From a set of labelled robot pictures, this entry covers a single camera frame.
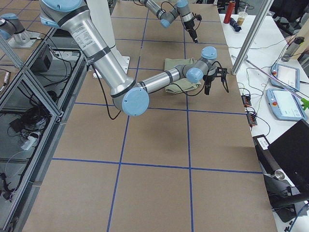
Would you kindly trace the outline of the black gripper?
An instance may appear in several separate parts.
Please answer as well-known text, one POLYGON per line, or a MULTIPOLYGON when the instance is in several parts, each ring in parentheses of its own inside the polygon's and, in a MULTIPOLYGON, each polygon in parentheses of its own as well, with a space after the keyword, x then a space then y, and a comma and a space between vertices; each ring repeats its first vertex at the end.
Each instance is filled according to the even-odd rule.
POLYGON ((192 36, 192 40, 194 43, 198 43, 197 33, 194 29, 195 23, 193 20, 189 20, 185 22, 185 29, 188 31, 189 35, 192 36))
POLYGON ((229 93, 229 88, 228 88, 228 84, 227 84, 226 75, 227 75, 227 69, 226 68, 217 67, 215 69, 215 73, 212 74, 212 75, 209 75, 208 77, 210 78, 211 81, 213 81, 217 77, 220 77, 222 85, 223 85, 225 91, 227 93, 229 93))

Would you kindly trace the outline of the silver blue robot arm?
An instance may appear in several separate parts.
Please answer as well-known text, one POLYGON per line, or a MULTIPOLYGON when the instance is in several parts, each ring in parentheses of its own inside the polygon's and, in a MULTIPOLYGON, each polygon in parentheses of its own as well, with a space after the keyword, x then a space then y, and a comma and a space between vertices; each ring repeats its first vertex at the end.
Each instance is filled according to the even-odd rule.
POLYGON ((189 33, 193 42, 198 43, 197 28, 199 25, 196 29, 194 28, 195 19, 200 23, 202 16, 200 14, 194 14, 190 10, 188 1, 179 0, 175 3, 175 5, 168 2, 172 6, 170 11, 164 10, 162 6, 159 6, 154 0, 140 0, 139 3, 147 7, 153 14, 155 14, 164 28, 168 28, 171 23, 177 19, 177 17, 180 17, 184 29, 189 33))
POLYGON ((149 94, 180 79, 191 83, 204 80, 208 94, 211 83, 220 77, 227 87, 226 69, 216 60, 217 51, 207 46, 201 58, 193 64, 177 65, 143 81, 129 77, 124 59, 115 48, 108 3, 105 0, 42 0, 41 22, 68 31, 83 52, 86 62, 99 72, 99 78, 110 87, 110 95, 117 109, 129 116, 143 114, 149 105, 149 94))

